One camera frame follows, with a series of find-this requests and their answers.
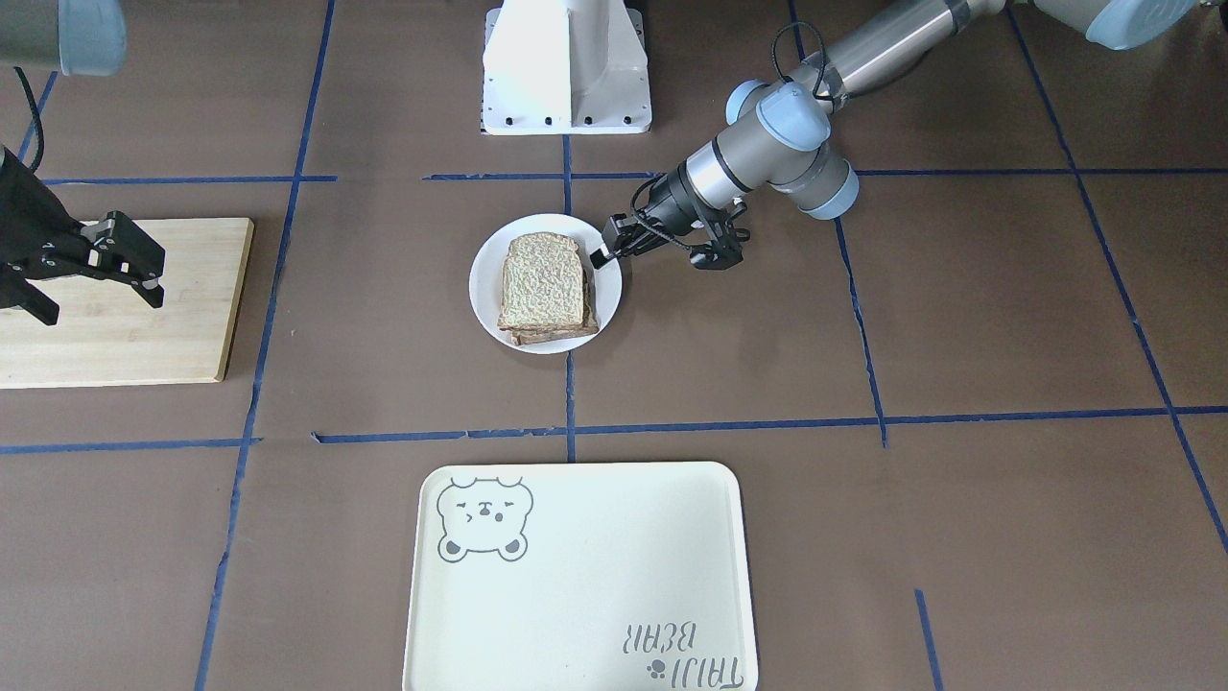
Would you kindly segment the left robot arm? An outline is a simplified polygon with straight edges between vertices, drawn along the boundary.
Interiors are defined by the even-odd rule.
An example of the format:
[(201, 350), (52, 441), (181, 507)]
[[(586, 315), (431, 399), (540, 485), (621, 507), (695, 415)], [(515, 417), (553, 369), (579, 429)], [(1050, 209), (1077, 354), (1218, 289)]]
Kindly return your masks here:
[(1005, 1), (895, 1), (771, 83), (740, 83), (725, 102), (725, 130), (640, 185), (628, 214), (608, 218), (592, 268), (673, 245), (698, 270), (727, 270), (749, 239), (734, 225), (745, 194), (763, 185), (810, 218), (846, 214), (860, 179), (830, 141), (833, 115), (903, 79), (949, 36), (1003, 11)]

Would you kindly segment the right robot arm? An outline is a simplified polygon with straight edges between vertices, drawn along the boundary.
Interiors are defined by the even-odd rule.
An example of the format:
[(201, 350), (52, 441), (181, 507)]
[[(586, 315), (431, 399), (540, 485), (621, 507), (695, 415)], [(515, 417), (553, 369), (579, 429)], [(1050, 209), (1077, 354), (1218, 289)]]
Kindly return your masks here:
[[(64, 76), (111, 76), (126, 61), (126, 18), (118, 1), (2, 2), (2, 66), (14, 68), (31, 110), (36, 137), (42, 114), (26, 68)], [(32, 315), (45, 326), (59, 319), (59, 306), (36, 280), (84, 275), (131, 287), (158, 309), (165, 288), (166, 250), (122, 211), (93, 225), (74, 218), (56, 194), (9, 146), (1, 171), (1, 306)]]

